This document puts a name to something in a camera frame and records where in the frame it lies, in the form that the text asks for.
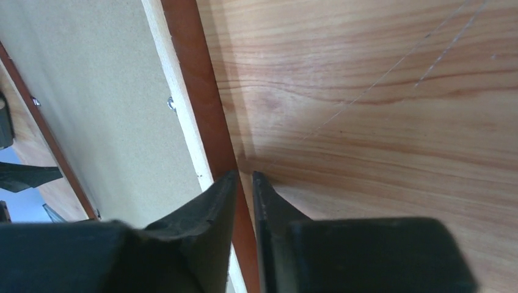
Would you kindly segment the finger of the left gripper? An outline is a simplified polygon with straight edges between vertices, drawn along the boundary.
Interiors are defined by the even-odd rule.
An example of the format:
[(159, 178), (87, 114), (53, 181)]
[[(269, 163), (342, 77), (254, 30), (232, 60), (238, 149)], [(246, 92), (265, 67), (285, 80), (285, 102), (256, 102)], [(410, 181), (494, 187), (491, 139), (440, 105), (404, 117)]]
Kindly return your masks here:
[(21, 192), (61, 179), (59, 167), (39, 167), (1, 162), (1, 189)]

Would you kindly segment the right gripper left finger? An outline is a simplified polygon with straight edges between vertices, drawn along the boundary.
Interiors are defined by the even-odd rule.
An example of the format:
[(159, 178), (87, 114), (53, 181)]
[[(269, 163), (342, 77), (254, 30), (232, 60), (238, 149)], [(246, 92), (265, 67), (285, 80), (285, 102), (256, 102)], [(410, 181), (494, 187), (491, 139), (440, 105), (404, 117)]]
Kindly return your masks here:
[(1, 225), (2, 292), (225, 292), (238, 174), (137, 229), (113, 220)]

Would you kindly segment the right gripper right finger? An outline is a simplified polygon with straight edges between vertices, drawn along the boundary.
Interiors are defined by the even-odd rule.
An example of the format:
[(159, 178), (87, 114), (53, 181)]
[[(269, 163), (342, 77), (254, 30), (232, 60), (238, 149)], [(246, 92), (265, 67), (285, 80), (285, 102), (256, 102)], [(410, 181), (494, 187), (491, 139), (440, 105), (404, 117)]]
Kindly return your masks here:
[(313, 220), (252, 176), (262, 292), (476, 292), (446, 226), (428, 217)]

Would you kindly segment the wooden picture frame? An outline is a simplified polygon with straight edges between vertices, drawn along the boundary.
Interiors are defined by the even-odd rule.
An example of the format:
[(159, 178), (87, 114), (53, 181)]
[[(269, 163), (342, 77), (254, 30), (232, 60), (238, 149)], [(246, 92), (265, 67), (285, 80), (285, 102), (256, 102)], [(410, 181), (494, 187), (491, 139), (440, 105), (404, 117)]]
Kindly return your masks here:
[[(202, 21), (195, 1), (140, 1), (145, 10), (156, 52), (184, 135), (201, 191), (226, 171), (236, 168), (230, 135), (216, 85)], [(66, 219), (103, 220), (83, 191), (49, 125), (40, 102), (30, 94), (13, 60), (1, 43), (4, 68), (53, 151), (74, 195), (51, 206)]]

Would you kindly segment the brown cardboard backing sheet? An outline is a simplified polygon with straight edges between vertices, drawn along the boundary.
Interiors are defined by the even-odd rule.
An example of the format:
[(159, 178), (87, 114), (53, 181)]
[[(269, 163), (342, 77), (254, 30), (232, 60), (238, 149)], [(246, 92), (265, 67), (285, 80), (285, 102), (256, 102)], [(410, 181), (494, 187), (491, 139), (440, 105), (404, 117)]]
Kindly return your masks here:
[(140, 1), (2, 1), (1, 43), (103, 220), (201, 192)]

